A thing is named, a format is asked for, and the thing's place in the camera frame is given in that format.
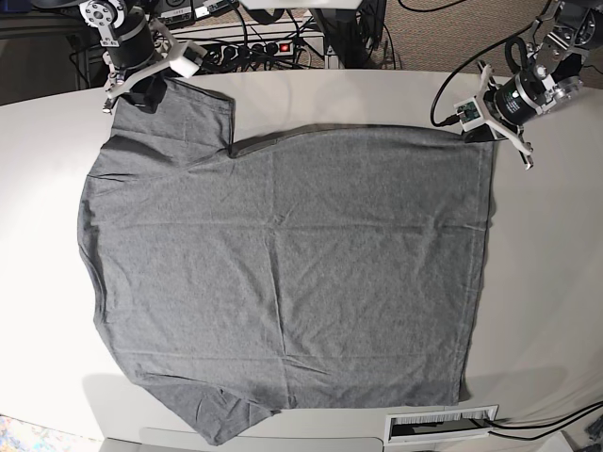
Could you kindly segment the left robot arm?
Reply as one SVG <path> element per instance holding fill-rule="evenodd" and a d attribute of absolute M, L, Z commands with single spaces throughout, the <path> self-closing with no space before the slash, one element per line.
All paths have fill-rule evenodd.
<path fill-rule="evenodd" d="M 504 44 L 512 77 L 500 84 L 490 65 L 479 60 L 481 84 L 470 99 L 455 106 L 464 141 L 507 139 L 528 157 L 523 139 L 526 122 L 568 101 L 581 85 L 589 54 L 602 46 L 600 1 L 553 1 L 530 27 L 530 39 Z"/>

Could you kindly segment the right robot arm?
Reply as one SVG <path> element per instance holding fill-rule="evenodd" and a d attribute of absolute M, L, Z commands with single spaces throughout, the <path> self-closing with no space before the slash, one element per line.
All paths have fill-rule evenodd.
<path fill-rule="evenodd" d="M 100 35 L 103 61 L 108 67 L 105 90 L 121 87 L 130 77 L 159 60 L 154 32 L 144 9 L 134 1 L 85 1 L 80 13 Z M 150 75 L 127 88 L 121 97 L 144 113 L 153 114 L 167 85 L 160 75 Z"/>

